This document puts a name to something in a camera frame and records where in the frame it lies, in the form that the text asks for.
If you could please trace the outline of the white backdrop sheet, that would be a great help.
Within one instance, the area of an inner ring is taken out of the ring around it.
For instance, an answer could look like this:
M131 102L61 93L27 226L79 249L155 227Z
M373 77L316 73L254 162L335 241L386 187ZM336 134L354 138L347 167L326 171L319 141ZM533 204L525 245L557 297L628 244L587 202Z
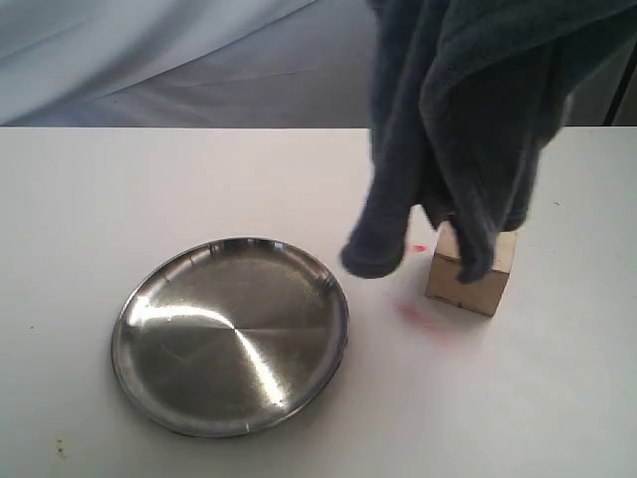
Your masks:
M5 125L558 126L632 1L5 1Z

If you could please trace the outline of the round stainless steel plate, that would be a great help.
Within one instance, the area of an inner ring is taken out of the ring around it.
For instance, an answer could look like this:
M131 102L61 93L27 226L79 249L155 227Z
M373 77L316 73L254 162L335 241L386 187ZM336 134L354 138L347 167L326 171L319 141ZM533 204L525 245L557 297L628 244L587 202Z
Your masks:
M349 310L331 270L265 238L228 238L159 266L113 327L112 369L143 415L180 435L274 427L336 374Z

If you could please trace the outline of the grey-blue fleece towel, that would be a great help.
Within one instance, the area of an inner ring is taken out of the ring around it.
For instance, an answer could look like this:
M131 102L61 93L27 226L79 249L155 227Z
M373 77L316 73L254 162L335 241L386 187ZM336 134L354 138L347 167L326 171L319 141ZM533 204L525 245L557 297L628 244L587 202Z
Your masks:
M464 284L519 229L574 90L636 33L632 1L374 1L367 198L340 259L392 273L411 209L449 223Z

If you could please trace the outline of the pale wooden cube block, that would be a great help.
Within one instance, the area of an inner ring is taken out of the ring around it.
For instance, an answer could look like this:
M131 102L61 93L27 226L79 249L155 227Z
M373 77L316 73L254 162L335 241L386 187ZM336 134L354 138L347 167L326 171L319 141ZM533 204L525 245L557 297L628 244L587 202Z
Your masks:
M497 239L492 270L481 280L461 284L459 250L449 223L439 229L425 295L454 307L492 317L509 281L518 241L517 232L501 233Z

